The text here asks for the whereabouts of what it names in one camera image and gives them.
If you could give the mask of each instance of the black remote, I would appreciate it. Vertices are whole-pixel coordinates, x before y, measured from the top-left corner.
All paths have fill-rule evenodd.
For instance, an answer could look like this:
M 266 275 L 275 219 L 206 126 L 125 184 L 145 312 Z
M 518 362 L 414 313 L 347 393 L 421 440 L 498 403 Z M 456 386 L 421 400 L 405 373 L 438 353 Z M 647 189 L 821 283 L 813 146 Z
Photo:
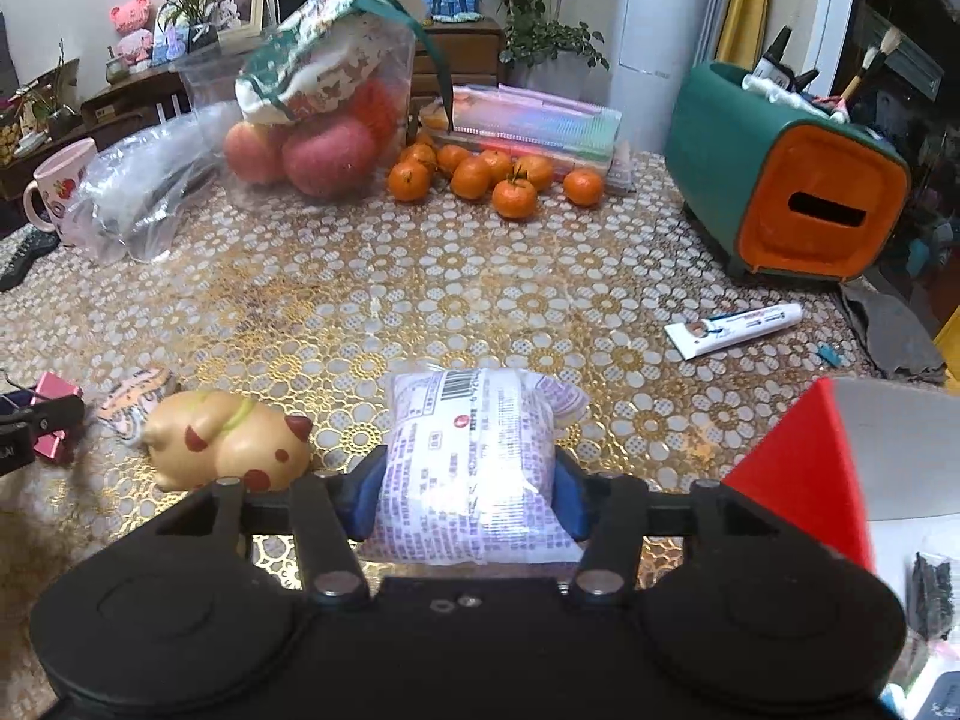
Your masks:
M 0 271 L 0 293 L 18 286 L 27 277 L 35 261 L 45 257 L 58 246 L 59 236 L 56 233 L 46 233 L 34 228 L 16 247 L 13 257 L 3 271 Z

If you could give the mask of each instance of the mug handle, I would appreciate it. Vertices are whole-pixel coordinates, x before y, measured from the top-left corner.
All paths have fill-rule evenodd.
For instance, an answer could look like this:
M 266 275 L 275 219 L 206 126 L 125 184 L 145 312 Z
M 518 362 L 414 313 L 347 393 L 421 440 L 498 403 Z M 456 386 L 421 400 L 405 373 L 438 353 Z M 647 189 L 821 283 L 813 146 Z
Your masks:
M 38 230 L 42 230 L 43 232 L 56 232 L 56 227 L 49 223 L 49 221 L 42 220 L 34 210 L 34 199 L 31 194 L 35 190 L 40 191 L 40 187 L 37 186 L 36 181 L 31 181 L 27 184 L 27 188 L 23 191 L 23 210 L 27 213 L 27 218 L 32 225 Z

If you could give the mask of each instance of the barcode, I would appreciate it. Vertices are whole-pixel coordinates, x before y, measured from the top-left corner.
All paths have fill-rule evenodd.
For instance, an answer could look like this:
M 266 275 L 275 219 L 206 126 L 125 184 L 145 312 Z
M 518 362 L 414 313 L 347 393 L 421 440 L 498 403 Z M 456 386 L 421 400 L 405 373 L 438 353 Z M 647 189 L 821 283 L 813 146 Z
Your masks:
M 470 394 L 470 382 L 473 380 L 472 370 L 450 370 L 443 380 L 443 390 L 440 400 L 463 397 Z

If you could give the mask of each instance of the bag of apples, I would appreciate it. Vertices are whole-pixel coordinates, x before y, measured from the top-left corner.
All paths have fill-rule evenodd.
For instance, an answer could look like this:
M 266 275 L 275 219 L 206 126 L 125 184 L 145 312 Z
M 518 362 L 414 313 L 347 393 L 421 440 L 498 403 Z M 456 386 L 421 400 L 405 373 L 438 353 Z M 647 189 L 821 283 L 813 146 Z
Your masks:
M 416 39 L 452 100 L 446 63 L 419 23 L 425 12 L 424 0 L 307 1 L 234 77 L 243 121 L 217 149 L 229 170 L 312 199 L 363 196 L 385 181 L 406 133 Z

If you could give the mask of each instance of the beige toy with red spots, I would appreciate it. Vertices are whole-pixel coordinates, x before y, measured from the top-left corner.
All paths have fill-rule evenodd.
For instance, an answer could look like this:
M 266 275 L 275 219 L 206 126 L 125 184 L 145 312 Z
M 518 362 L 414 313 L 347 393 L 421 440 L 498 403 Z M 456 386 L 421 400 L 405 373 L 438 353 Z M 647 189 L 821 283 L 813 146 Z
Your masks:
M 310 464 L 306 416 L 219 389 L 179 392 L 147 418 L 143 442 L 162 490 L 193 490 L 221 477 L 248 490 L 284 490 Z

